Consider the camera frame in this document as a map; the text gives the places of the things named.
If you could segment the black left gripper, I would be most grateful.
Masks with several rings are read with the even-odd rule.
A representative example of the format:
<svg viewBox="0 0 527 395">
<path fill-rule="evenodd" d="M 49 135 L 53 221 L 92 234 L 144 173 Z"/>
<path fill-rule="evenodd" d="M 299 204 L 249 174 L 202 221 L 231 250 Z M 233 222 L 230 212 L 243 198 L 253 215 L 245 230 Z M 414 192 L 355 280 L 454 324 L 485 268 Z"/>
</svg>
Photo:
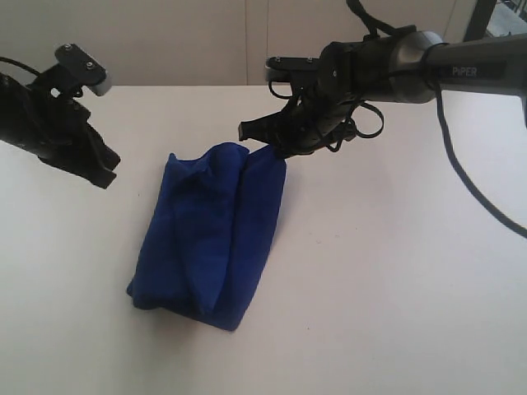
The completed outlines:
<svg viewBox="0 0 527 395">
<path fill-rule="evenodd" d="M 87 122 L 75 99 L 92 78 L 85 72 L 49 69 L 29 85 L 1 75 L 1 140 L 61 171 L 107 189 L 120 156 Z"/>
</svg>

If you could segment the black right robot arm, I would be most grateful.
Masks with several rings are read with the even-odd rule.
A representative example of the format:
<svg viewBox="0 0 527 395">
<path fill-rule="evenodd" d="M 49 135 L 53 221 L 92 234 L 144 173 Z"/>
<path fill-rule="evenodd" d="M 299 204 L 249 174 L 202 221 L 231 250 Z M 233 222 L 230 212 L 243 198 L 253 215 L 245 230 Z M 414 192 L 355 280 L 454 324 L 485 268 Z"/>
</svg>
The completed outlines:
<svg viewBox="0 0 527 395">
<path fill-rule="evenodd" d="M 526 37 L 512 35 L 447 44 L 430 31 L 332 42 L 318 58 L 270 58 L 267 81 L 287 83 L 278 112 L 245 121 L 239 139 L 306 156 L 365 138 L 353 112 L 375 102 L 425 104 L 437 90 L 526 96 Z"/>
</svg>

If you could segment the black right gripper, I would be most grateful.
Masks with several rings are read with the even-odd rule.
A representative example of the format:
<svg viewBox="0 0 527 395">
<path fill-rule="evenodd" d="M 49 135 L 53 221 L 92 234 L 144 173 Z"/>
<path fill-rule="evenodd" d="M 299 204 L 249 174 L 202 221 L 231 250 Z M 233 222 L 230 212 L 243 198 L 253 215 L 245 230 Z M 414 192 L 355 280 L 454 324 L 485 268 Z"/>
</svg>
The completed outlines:
<svg viewBox="0 0 527 395">
<path fill-rule="evenodd" d="M 398 41 L 367 36 L 328 44 L 317 57 L 316 79 L 290 82 L 287 110 L 241 122 L 239 140 L 274 145 L 275 156 L 286 160 L 322 148 L 337 152 L 355 137 L 378 137 L 385 118 L 371 102 L 394 98 L 390 58 Z"/>
</svg>

